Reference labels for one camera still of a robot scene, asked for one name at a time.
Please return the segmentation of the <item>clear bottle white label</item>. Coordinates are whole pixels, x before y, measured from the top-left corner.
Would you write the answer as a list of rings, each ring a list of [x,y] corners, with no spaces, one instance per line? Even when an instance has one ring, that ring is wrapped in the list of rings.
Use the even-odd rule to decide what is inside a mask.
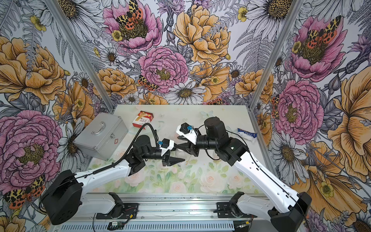
[[[191,157],[188,153],[186,153],[185,151],[180,150],[178,148],[176,148],[174,151],[172,151],[171,154],[172,154],[172,157],[183,158],[183,159],[185,159],[185,161],[189,161],[189,159]]]

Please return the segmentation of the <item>clear bottle green label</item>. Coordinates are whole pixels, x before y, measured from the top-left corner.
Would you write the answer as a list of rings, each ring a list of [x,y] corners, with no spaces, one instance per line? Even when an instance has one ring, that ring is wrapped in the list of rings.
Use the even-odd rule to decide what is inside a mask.
[[[221,158],[217,155],[215,150],[213,150],[211,157],[212,157],[212,160],[214,161],[221,161]]]

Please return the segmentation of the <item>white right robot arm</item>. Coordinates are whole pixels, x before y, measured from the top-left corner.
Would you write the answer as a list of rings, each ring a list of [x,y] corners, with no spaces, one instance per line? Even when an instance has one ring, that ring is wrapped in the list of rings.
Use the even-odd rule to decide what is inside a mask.
[[[237,192],[229,201],[227,210],[235,217],[252,215],[271,222],[279,232],[296,232],[306,219],[312,198],[298,193],[271,173],[251,153],[247,143],[230,137],[223,121],[217,117],[204,121],[205,134],[183,123],[176,129],[178,138],[185,143],[176,148],[198,156],[200,150],[213,150],[231,167],[246,175],[268,198],[257,199],[244,192]]]

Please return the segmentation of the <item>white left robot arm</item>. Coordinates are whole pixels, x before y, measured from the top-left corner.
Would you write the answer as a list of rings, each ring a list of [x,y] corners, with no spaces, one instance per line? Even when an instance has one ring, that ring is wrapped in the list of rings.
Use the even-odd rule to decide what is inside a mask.
[[[164,139],[153,147],[149,136],[141,135],[117,162],[85,172],[60,173],[42,195],[41,203],[52,225],[63,224],[76,214],[119,218],[124,215],[125,207],[116,193],[110,192],[109,198],[98,201],[88,200],[86,194],[116,179],[133,176],[145,167],[147,160],[160,160],[163,166],[184,162],[183,158],[171,156],[175,150],[173,140]]]

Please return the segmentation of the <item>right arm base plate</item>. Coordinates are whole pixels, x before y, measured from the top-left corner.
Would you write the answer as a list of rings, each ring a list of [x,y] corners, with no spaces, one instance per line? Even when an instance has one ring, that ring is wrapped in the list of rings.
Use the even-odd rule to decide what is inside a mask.
[[[231,206],[229,202],[217,202],[216,210],[213,211],[217,214],[218,218],[249,218],[252,219],[255,216],[251,214],[245,214],[237,210],[237,207]]]

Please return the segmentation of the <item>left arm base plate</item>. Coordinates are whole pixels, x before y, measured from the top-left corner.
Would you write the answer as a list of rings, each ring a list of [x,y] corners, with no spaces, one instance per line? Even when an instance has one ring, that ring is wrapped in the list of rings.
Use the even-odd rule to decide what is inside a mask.
[[[98,213],[96,219],[136,219],[138,206],[138,203],[117,203],[108,213]]]

